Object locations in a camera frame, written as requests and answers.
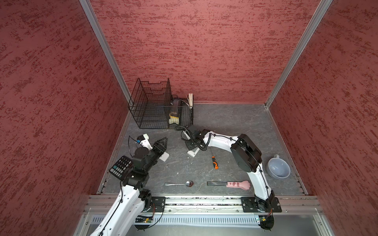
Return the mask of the long white remote control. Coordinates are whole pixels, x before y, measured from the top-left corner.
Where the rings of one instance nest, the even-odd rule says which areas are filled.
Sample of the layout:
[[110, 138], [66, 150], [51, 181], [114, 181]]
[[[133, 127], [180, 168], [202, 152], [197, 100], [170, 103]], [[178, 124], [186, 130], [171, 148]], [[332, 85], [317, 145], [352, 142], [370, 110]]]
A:
[[195, 157], [200, 151], [199, 147], [194, 143], [190, 136], [185, 132], [181, 132], [181, 139], [185, 142], [188, 149], [187, 154], [191, 157]]

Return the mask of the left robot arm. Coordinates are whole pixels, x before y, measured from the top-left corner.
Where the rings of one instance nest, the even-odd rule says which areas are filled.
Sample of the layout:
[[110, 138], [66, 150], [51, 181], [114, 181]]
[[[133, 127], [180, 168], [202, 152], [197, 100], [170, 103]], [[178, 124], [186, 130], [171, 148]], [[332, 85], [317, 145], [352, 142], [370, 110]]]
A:
[[120, 193], [92, 232], [93, 236], [125, 236], [134, 224], [137, 224], [136, 229], [146, 230], [160, 222], [161, 217], [156, 220], [155, 213], [163, 214], [164, 206], [153, 202], [146, 184], [149, 171], [167, 149], [167, 141], [168, 138], [164, 137], [151, 145], [148, 139], [139, 136], [135, 140], [139, 147], [134, 154], [122, 156], [109, 169], [111, 175], [120, 181]]

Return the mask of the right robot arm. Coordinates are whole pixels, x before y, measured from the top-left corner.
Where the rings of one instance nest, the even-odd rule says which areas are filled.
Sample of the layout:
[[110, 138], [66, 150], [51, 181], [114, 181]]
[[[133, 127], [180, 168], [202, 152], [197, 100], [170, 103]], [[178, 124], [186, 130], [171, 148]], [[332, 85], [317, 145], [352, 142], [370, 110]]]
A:
[[274, 192], [269, 186], [262, 167], [262, 152], [246, 135], [226, 136], [210, 130], [200, 131], [194, 126], [182, 131], [182, 140], [188, 150], [207, 150], [216, 147], [230, 152], [236, 164], [245, 171], [254, 189], [255, 207], [260, 212], [271, 212], [273, 208]]

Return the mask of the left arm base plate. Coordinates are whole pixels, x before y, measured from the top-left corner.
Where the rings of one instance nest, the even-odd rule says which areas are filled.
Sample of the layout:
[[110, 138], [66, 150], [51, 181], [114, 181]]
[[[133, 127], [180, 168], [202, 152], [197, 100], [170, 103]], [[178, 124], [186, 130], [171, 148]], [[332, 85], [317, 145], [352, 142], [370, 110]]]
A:
[[164, 212], [166, 197], [149, 196], [145, 199], [145, 207], [142, 212]]

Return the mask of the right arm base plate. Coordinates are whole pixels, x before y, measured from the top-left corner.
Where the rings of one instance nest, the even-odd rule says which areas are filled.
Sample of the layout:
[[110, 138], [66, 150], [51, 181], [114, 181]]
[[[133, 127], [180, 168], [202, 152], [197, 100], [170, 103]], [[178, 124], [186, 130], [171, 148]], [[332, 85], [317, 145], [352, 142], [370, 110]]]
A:
[[277, 197], [271, 200], [261, 200], [255, 197], [241, 197], [243, 212], [250, 213], [281, 213], [282, 208]]

